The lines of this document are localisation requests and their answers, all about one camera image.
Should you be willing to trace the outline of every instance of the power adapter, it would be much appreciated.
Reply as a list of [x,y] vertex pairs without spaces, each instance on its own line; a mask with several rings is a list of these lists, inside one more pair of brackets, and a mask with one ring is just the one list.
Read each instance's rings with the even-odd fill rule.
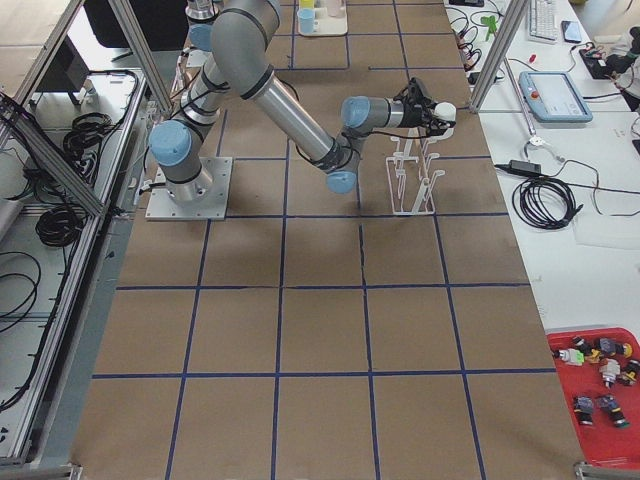
[[509,160],[508,164],[496,165],[496,168],[519,177],[542,177],[542,167],[539,163]]

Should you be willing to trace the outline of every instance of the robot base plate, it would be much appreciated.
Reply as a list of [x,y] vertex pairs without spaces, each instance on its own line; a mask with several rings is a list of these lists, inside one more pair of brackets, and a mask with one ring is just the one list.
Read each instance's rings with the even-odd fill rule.
[[[233,158],[208,157],[202,165],[213,175],[213,186],[207,194],[194,202],[177,203],[164,187],[154,188],[145,218],[148,220],[224,220],[229,199],[229,183]],[[164,183],[165,176],[158,168],[155,183]]]

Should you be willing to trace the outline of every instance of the coiled cable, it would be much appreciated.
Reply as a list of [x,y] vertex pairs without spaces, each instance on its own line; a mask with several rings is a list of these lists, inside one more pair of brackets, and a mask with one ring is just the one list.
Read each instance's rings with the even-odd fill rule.
[[[554,216],[545,205],[545,201],[550,198],[559,200],[564,205],[562,217]],[[528,178],[518,185],[511,195],[511,204],[524,223],[542,230],[560,230],[566,227],[583,207],[576,205],[569,185],[557,178],[544,176]]]

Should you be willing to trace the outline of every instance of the cable clamp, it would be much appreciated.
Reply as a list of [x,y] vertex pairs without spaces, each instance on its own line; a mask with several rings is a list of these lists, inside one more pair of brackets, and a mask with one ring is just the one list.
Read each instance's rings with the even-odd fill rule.
[[544,150],[546,150],[547,152],[549,152],[551,154],[551,156],[557,160],[560,163],[564,163],[566,161],[566,159],[562,156],[559,155],[555,148],[553,147],[553,145],[551,145],[549,142],[547,142],[544,138],[538,136],[538,135],[534,135],[533,137],[531,137],[529,140],[527,140],[527,143],[524,144],[524,156],[527,159],[527,161],[529,161],[529,148],[542,148]]
[[145,180],[142,185],[140,185],[140,189],[138,190],[138,193],[140,195],[142,195],[143,193],[146,192],[150,192],[151,189],[153,188],[151,185],[153,184],[152,180]]

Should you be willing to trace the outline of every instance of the light blue joint cap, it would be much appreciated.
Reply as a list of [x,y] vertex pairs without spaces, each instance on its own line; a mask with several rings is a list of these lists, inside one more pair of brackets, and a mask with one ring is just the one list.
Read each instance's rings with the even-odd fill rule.
[[197,48],[204,52],[212,51],[211,30],[213,25],[208,23],[196,23],[189,27],[189,38]]
[[191,144],[191,132],[175,120],[161,123],[149,135],[149,148],[163,167],[173,167],[187,158]]
[[331,172],[327,175],[327,187],[334,193],[349,193],[356,186],[358,176],[353,172]]
[[342,102],[342,122],[350,128],[358,128],[369,117],[371,102],[369,97],[349,97]]
[[282,19],[282,7],[280,6],[280,0],[267,0],[273,8],[275,8],[276,13],[278,14],[278,21]]

